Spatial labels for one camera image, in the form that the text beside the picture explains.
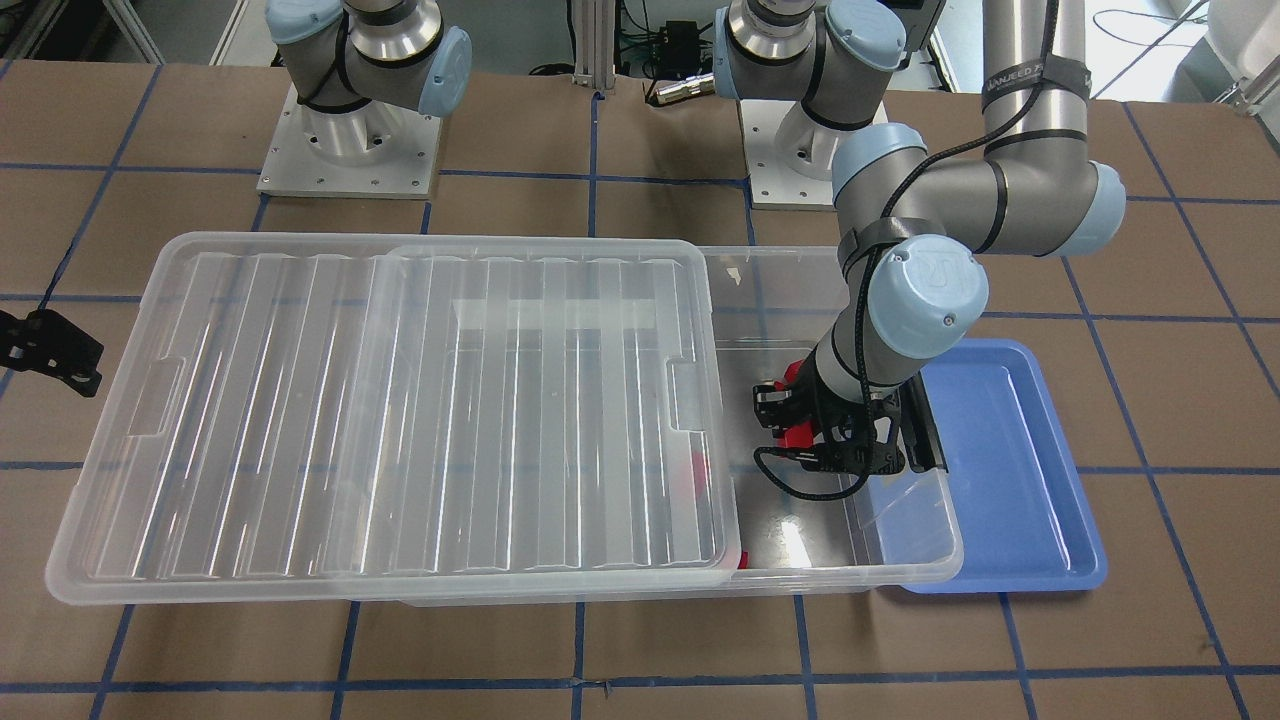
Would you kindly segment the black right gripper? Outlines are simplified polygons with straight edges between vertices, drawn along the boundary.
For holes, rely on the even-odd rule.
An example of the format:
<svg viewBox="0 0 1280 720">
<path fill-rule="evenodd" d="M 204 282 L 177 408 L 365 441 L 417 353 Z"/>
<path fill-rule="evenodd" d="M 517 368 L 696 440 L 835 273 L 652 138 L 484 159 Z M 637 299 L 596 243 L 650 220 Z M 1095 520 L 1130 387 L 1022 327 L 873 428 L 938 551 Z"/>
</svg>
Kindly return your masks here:
<svg viewBox="0 0 1280 720">
<path fill-rule="evenodd" d="M 63 315 L 35 310 L 24 318 L 1 311 L 1 365 L 38 372 L 61 380 L 81 397 L 93 398 L 102 382 L 104 345 Z"/>
</svg>

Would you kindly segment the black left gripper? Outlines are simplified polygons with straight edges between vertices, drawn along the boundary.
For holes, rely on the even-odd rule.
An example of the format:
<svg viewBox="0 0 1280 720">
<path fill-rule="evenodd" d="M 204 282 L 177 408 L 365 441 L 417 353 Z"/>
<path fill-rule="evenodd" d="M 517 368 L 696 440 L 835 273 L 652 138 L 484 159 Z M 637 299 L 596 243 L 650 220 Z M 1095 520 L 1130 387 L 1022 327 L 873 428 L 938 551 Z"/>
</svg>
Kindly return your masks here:
<svg viewBox="0 0 1280 720">
<path fill-rule="evenodd" d="M 867 406 L 847 401 L 814 380 L 805 392 L 778 388 L 778 380 L 751 388 L 758 423 L 772 433 L 774 445 L 755 448 L 753 459 L 765 477 L 774 473 L 765 457 L 795 461 L 805 471 L 850 477 L 893 475 L 904 471 L 906 457 L 899 448 L 900 407 L 895 401 Z M 822 441 L 812 448 L 780 446 L 782 430 L 812 419 Z"/>
</svg>

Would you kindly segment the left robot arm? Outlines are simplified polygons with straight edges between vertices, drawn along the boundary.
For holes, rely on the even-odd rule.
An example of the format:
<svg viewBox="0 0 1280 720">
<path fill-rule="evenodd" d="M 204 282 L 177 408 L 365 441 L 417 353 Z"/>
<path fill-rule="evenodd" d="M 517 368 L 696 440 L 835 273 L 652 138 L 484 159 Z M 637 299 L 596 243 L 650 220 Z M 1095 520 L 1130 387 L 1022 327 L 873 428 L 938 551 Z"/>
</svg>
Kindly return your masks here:
<svg viewBox="0 0 1280 720">
<path fill-rule="evenodd" d="M 838 268 L 849 304 L 754 410 L 774 437 L 755 448 L 806 471 L 896 473 L 896 393 L 986 310 L 984 252 L 1078 256 L 1120 227 L 1119 173 L 1092 161 L 1084 9 L 987 1 L 984 133 L 931 152 L 918 131 L 874 119 L 905 58 L 906 31 L 878 1 L 732 1 L 716 13 L 716 92 L 795 101 L 840 141 L 831 160 Z"/>
</svg>

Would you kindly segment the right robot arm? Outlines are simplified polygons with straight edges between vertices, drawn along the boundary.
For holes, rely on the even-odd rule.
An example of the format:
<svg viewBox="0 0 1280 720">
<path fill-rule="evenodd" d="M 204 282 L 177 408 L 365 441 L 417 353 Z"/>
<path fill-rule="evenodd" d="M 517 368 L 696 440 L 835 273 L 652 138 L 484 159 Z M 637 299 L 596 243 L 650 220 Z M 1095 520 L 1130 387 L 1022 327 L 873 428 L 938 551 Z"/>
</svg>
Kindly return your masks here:
<svg viewBox="0 0 1280 720">
<path fill-rule="evenodd" d="M 442 122 L 468 85 L 468 33 L 434 1 L 269 1 L 265 23 L 292 95 L 259 188 L 426 197 Z"/>
</svg>

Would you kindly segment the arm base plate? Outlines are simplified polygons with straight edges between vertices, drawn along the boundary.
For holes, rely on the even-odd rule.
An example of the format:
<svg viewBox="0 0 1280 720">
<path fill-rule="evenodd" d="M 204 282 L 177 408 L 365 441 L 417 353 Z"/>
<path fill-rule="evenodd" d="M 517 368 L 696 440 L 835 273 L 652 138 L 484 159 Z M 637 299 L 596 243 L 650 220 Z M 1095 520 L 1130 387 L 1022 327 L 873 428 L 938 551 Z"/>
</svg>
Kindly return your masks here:
<svg viewBox="0 0 1280 720">
<path fill-rule="evenodd" d="M 370 102 L 325 114 L 291 86 L 259 174 L 273 197 L 429 200 L 444 120 Z"/>
<path fill-rule="evenodd" d="M 755 209 L 833 211 L 832 160 L 847 131 L 817 124 L 797 102 L 739 102 Z"/>
</svg>

